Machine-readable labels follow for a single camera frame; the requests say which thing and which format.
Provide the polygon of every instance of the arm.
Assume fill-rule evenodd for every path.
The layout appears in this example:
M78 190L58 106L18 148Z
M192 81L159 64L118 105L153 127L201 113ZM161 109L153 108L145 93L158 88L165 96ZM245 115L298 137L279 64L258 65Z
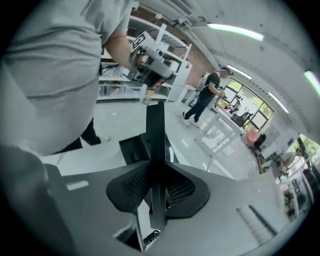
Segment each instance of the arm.
M223 92L222 92L222 91L218 91L215 86L216 86L216 85L215 85L213 82L210 82L208 88L209 88L209 90L210 90L213 94L216 94L216 95L218 95L219 97L222 97Z
M126 32L114 32L107 39L104 47L116 63L127 69L131 68L131 64L129 63L131 45L127 39Z

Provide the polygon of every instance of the black pants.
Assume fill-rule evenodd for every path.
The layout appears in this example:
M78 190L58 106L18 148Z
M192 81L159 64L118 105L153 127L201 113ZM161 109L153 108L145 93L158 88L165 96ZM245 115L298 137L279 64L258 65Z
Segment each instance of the black pants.
M94 129L94 119L90 121L87 128L84 130L84 132L81 134L81 138L87 142L89 145L97 145L101 143L100 138L96 135L95 129ZM82 149L82 144L80 138L77 138L74 142L72 142L70 145L66 146L63 150L56 152L55 154L68 152L71 150L78 150Z
M197 103L184 115L184 119L188 120L192 115L194 115L194 121L197 123L202 112L206 109L209 105L211 98L207 100L200 100L198 99Z

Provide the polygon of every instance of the black equipment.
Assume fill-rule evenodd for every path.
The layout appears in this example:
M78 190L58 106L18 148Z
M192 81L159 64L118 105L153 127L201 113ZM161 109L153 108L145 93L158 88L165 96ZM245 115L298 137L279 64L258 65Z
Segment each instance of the black equipment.
M237 114L234 114L232 117L231 117L231 120L234 121L239 127L242 127L245 122L247 120L250 119L250 117L252 116L253 114L249 113L249 112L245 112L243 115L241 116L238 116Z

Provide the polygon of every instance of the vent slot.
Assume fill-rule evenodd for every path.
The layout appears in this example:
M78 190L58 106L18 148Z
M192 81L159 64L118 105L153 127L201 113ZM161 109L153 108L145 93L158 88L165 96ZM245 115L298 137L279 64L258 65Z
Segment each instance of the vent slot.
M260 218L260 216L255 213L252 206L246 205L241 208L237 208L236 211L248 226L259 245L263 245L276 235L275 232Z

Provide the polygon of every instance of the man in black shirt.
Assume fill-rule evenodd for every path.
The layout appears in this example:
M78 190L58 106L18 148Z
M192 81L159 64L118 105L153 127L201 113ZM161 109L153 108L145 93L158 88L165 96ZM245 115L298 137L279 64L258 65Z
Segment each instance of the man in black shirt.
M199 117L209 105L210 101L214 98L215 95L223 97L225 94L223 91L218 91L220 78L225 79L231 74L231 70L228 67L224 66L220 69L219 72L214 72L207 77L204 88L199 94L197 103L184 116L183 123L186 126L190 126L189 118L194 115L194 125L199 127Z

